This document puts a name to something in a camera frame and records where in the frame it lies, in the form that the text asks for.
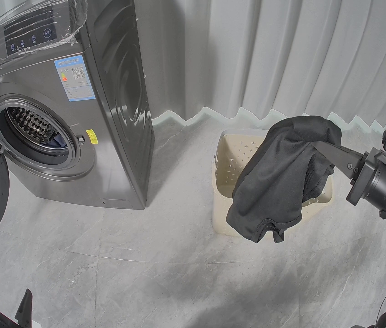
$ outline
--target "black garment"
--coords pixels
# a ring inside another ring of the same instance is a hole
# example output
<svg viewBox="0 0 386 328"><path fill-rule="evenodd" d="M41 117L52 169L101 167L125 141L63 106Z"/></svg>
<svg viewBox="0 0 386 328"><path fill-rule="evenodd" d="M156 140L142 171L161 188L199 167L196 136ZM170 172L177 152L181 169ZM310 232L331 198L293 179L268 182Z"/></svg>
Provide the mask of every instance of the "black garment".
<svg viewBox="0 0 386 328"><path fill-rule="evenodd" d="M342 131L318 116L281 120L240 174L226 221L243 237L258 243L266 231L275 242L301 221L302 203L318 197L334 165L310 142L340 145Z"/></svg>

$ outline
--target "laundry basket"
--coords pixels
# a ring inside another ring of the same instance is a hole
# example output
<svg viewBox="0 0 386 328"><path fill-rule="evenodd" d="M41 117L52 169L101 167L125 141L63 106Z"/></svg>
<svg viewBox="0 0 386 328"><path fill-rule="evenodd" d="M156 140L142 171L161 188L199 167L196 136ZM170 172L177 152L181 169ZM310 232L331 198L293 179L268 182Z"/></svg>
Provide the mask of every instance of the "laundry basket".
<svg viewBox="0 0 386 328"><path fill-rule="evenodd" d="M217 233L240 236L226 222L229 207L232 205L232 192L240 173L264 141L266 134L266 130L229 129L223 131L220 136L212 164L213 228ZM322 194L304 202L302 220L296 226L289 228L289 231L303 224L324 206L331 204L332 200L333 184L332 175L330 175ZM272 238L272 233L266 232L265 238Z"/></svg>

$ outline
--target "gray tile floor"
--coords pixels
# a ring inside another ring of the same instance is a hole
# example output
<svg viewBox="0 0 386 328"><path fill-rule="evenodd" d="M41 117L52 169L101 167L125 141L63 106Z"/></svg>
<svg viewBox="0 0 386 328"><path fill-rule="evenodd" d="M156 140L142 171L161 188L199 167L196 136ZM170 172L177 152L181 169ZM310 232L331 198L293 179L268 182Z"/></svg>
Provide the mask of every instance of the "gray tile floor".
<svg viewBox="0 0 386 328"><path fill-rule="evenodd" d="M211 160L229 127L255 126L208 115L157 125L143 211L41 200L11 176L0 310L13 317L27 287L43 328L373 324L386 294L386 220L365 201L346 202L340 172L334 203L283 243L214 233ZM355 150L380 144L375 132L343 131Z"/></svg>

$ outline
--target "washing machine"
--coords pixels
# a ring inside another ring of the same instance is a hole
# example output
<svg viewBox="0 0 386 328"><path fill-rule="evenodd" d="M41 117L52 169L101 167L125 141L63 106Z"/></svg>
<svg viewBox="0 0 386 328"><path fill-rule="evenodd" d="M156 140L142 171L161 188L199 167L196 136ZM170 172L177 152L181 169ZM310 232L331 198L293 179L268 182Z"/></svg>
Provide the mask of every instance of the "washing machine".
<svg viewBox="0 0 386 328"><path fill-rule="evenodd" d="M8 169L37 197L144 209L153 144L134 0L29 0L0 19L0 220Z"/></svg>

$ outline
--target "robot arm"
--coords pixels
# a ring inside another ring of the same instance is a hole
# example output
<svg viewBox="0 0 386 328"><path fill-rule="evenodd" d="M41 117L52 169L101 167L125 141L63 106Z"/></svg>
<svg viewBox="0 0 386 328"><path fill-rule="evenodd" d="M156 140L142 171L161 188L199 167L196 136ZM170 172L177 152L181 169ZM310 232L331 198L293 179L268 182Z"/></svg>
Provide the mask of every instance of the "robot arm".
<svg viewBox="0 0 386 328"><path fill-rule="evenodd" d="M382 150L373 147L365 154L327 142L314 142L313 145L351 180L353 186L346 200L357 205L363 198L380 211L381 218L386 219L386 130L382 142Z"/></svg>

